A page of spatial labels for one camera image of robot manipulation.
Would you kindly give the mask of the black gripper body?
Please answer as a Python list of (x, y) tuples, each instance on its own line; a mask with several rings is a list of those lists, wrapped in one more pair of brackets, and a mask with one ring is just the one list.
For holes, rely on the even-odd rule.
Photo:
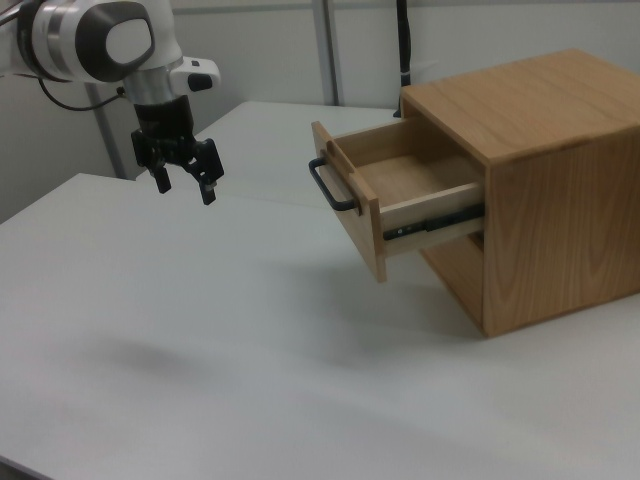
[(183, 167), (198, 181), (217, 181), (224, 175), (215, 142), (194, 136), (187, 96), (134, 108), (140, 125), (131, 134), (136, 161), (156, 181), (169, 180), (166, 164)]

